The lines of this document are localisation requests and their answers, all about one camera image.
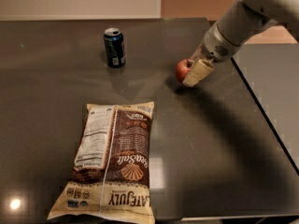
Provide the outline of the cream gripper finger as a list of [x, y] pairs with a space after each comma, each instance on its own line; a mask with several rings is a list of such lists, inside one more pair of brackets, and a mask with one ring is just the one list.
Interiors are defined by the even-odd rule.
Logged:
[[182, 84], [186, 87], [195, 86], [214, 71], [213, 63], [203, 59], [195, 61], [188, 60], [187, 68], [187, 74], [182, 80]]
[[194, 53], [192, 54], [192, 56], [190, 57], [191, 61], [195, 61], [197, 58], [199, 58], [201, 55], [201, 46], [199, 46]]

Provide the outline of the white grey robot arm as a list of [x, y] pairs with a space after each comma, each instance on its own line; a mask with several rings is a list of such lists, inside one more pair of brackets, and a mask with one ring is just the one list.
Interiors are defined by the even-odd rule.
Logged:
[[205, 33], [189, 59], [177, 64], [177, 80], [193, 87], [231, 59], [251, 37], [281, 23], [299, 41], [299, 0], [238, 0]]

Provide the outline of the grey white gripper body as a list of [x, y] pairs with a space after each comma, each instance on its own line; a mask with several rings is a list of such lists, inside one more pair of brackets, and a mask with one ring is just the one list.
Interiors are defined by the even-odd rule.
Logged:
[[237, 30], [230, 22], [217, 21], [205, 33], [202, 40], [202, 53], [215, 62], [225, 62], [239, 50], [241, 43]]

